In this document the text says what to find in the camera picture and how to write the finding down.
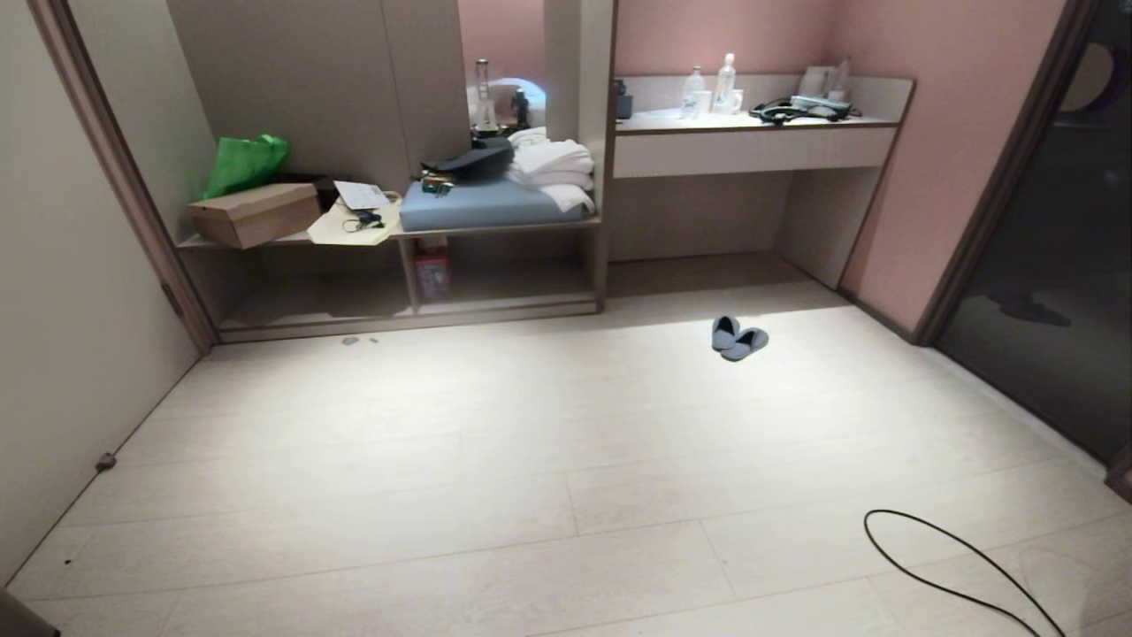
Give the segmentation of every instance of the green plastic bag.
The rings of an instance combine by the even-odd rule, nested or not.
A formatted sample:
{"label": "green plastic bag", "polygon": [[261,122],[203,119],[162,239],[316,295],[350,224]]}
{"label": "green plastic bag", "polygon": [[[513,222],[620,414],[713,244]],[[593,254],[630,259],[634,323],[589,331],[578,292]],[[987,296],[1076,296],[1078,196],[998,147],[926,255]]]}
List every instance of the green plastic bag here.
{"label": "green plastic bag", "polygon": [[216,146],[216,164],[201,198],[211,199],[263,186],[283,163],[289,147],[286,139],[273,135],[260,135],[255,139],[221,137]]}

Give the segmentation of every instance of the pink wall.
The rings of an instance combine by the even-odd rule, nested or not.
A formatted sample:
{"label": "pink wall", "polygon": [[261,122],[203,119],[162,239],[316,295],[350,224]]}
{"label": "pink wall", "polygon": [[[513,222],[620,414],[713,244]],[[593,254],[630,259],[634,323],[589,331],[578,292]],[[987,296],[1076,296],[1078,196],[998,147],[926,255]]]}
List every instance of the pink wall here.
{"label": "pink wall", "polygon": [[458,0],[469,84],[474,83],[475,60],[487,58],[494,78],[522,77],[544,86],[542,1]]}
{"label": "pink wall", "polygon": [[829,44],[842,0],[620,0],[617,75],[803,72],[832,63]]}
{"label": "pink wall", "polygon": [[842,285],[914,330],[967,227],[1065,0],[844,0],[833,53],[916,79]]}

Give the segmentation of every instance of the gray slipper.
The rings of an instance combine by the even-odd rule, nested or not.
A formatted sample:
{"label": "gray slipper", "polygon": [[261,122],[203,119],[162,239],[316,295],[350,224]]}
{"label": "gray slipper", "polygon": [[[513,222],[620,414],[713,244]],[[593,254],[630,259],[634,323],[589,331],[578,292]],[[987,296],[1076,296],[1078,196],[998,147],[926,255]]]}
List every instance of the gray slipper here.
{"label": "gray slipper", "polygon": [[771,343],[771,337],[760,329],[752,328],[749,330],[743,330],[739,333],[739,336],[735,338],[735,345],[721,352],[720,355],[732,363],[743,361],[744,359],[766,347],[766,344],[769,343]]}
{"label": "gray slipper", "polygon": [[735,337],[739,336],[739,322],[731,316],[720,316],[711,326],[711,348],[723,352],[735,347]]}

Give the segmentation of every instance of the light wood floor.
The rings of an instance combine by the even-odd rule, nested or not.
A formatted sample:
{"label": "light wood floor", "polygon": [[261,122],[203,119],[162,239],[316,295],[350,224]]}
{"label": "light wood floor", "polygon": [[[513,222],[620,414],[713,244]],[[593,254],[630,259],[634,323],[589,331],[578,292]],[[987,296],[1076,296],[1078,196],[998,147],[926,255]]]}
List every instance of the light wood floor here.
{"label": "light wood floor", "polygon": [[[1074,637],[1132,635],[1132,508],[1017,406],[772,257],[618,266],[612,292],[217,348],[10,591],[66,637],[1023,635],[876,556],[861,516],[897,508]],[[770,347],[722,362],[723,311]],[[1053,635],[961,548],[876,526]]]}

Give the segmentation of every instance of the cable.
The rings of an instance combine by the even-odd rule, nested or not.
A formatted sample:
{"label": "cable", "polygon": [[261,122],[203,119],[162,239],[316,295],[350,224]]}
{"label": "cable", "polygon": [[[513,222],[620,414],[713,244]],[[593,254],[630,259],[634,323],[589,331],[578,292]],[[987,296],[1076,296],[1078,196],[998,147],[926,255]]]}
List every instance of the cable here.
{"label": "cable", "polygon": [[962,600],[967,600],[968,602],[975,602],[976,604],[978,604],[980,606],[984,606],[984,608],[987,608],[987,609],[990,609],[993,611],[998,611],[1000,613],[1002,613],[1002,614],[1009,617],[1010,619],[1017,621],[1022,628],[1024,628],[1027,631],[1029,631],[1029,634],[1032,635],[1034,637],[1041,637],[1041,635],[1039,635],[1038,631],[1034,629],[1034,627],[1031,627],[1029,623],[1026,623],[1024,621],[1022,621],[1021,618],[1019,618],[1014,613],[1007,611],[1006,609],[996,606],[996,605],[994,605],[994,604],[992,604],[989,602],[984,602],[983,600],[978,600],[978,599],[971,597],[970,595],[964,595],[964,594],[962,594],[962,593],[960,593],[958,591],[952,591],[951,588],[947,588],[945,586],[941,586],[941,585],[938,585],[938,584],[936,584],[934,582],[928,582],[927,579],[924,579],[923,577],[920,577],[920,576],[918,576],[918,575],[909,571],[904,567],[900,566],[899,562],[897,562],[895,560],[893,560],[891,556],[889,556],[887,553],[884,552],[884,549],[881,549],[881,545],[876,542],[876,539],[873,537],[873,532],[868,527],[868,518],[871,518],[872,516],[874,516],[876,514],[884,514],[884,515],[889,515],[889,516],[898,516],[898,517],[901,517],[901,518],[910,519],[912,522],[917,522],[917,523],[919,523],[919,524],[921,524],[924,526],[931,527],[931,528],[933,528],[933,530],[935,530],[935,531],[937,531],[937,532],[946,535],[947,537],[954,540],[955,542],[959,542],[963,546],[967,546],[968,549],[970,549],[971,551],[974,551],[976,556],[983,558],[983,561],[985,561],[988,565],[993,566],[998,573],[1002,574],[1003,577],[1005,577],[1006,579],[1009,579],[1010,583],[1013,584],[1015,588],[1018,588],[1019,591],[1021,591],[1022,595],[1026,595],[1026,599],[1029,600],[1038,609],[1039,612],[1041,612],[1041,616],[1044,618],[1046,618],[1046,621],[1049,622],[1049,626],[1053,626],[1054,629],[1057,630],[1057,635],[1060,637],[1065,637],[1065,632],[1061,629],[1060,626],[1057,626],[1057,622],[1054,621],[1054,619],[1052,617],[1049,617],[1049,613],[1047,613],[1046,610],[1044,608],[1041,608],[1041,604],[1039,604],[1038,601],[1035,600],[1034,596],[1030,595],[1026,591],[1026,588],[1022,588],[1021,584],[1019,584],[1013,577],[1011,577],[1010,574],[1006,573],[1002,567],[1000,567],[994,560],[992,560],[990,558],[988,558],[983,551],[979,551],[975,546],[971,546],[971,544],[968,543],[962,537],[959,537],[958,535],[955,535],[953,533],[944,531],[944,530],[935,526],[934,524],[932,524],[932,523],[929,523],[927,520],[917,518],[916,516],[911,516],[911,515],[903,514],[903,513],[900,513],[900,511],[892,511],[890,509],[874,509],[874,510],[865,514],[865,535],[867,535],[868,536],[868,541],[873,543],[873,548],[876,549],[877,552],[881,553],[881,556],[883,556],[885,560],[889,560],[890,565],[892,565],[892,566],[897,567],[898,569],[900,569],[900,573],[907,575],[908,577],[915,579],[916,582],[919,582],[920,584],[927,584],[932,588],[935,588],[937,591],[943,591],[944,593],[946,593],[949,595],[954,595],[955,597],[960,597]]}

